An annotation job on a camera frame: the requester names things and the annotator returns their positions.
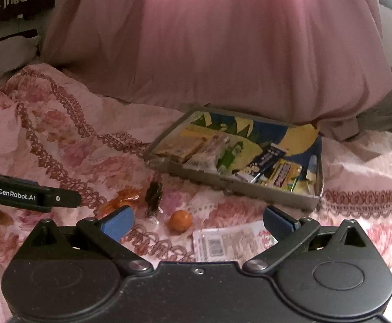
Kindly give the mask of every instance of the screw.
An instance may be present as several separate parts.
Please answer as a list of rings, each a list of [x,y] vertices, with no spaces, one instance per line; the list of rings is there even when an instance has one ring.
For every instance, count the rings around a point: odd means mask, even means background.
[[[145,260],[134,260],[129,263],[129,267],[132,271],[143,272],[151,267],[151,264]]]
[[[263,260],[249,260],[245,263],[249,272],[259,272],[268,268],[268,264]]]
[[[204,274],[205,270],[203,268],[192,268],[194,274]]]

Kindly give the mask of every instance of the candy bar wrapper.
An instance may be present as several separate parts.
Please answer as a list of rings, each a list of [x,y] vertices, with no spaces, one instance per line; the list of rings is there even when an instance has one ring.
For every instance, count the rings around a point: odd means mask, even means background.
[[[183,164],[201,148],[204,142],[205,140],[200,137],[177,136],[162,142],[153,153]]]
[[[291,161],[280,159],[268,180],[261,183],[266,187],[280,188],[292,192],[301,175],[302,166]]]
[[[203,172],[217,173],[218,161],[223,157],[230,138],[220,132],[209,138],[183,167]]]
[[[265,229],[263,221],[193,232],[197,262],[237,261],[242,266],[276,243],[277,240]]]
[[[272,168],[274,164],[282,158],[287,151],[271,143],[264,152],[253,159],[253,161],[236,176],[246,182],[255,183],[265,171]]]

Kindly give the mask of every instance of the paper label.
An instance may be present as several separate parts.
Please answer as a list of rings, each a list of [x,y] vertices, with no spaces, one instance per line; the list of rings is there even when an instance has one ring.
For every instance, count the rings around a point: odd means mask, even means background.
[[[242,266],[276,243],[263,221],[193,232],[197,262],[237,261]]]

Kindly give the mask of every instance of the yellow snack package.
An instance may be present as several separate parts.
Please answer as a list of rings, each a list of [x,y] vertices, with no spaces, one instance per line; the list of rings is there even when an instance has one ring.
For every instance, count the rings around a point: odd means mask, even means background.
[[[292,192],[298,182],[301,171],[301,165],[280,159],[275,164],[271,176],[268,179],[264,179],[261,185]]]
[[[174,137],[162,142],[153,153],[183,164],[195,154],[205,140],[199,137]]]

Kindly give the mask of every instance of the green package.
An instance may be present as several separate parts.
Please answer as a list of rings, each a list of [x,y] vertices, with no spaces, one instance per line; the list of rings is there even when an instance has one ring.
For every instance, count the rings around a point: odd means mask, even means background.
[[[218,162],[218,172],[222,175],[224,175],[229,167],[232,165],[233,161],[235,158],[238,156],[239,153],[241,153],[241,150],[244,146],[243,142],[238,142],[232,149],[228,149],[225,151],[225,155],[223,155],[223,158],[221,158]]]

